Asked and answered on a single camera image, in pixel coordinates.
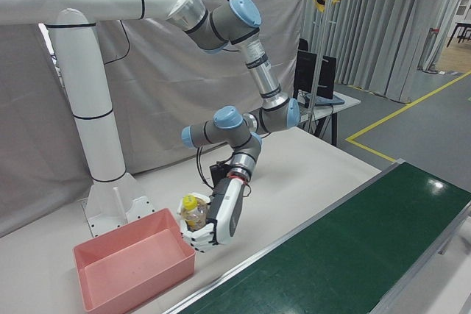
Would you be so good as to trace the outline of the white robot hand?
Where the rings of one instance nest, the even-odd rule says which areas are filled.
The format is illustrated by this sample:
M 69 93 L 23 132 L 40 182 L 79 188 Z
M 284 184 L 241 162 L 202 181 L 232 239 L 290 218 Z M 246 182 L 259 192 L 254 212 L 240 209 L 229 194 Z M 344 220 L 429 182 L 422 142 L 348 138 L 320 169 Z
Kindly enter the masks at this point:
M 242 210 L 245 183 L 238 177 L 222 179 L 210 196 L 194 195 L 209 206 L 206 225 L 192 232 L 180 217 L 180 233 L 183 240 L 199 252 L 208 252 L 232 240 Z

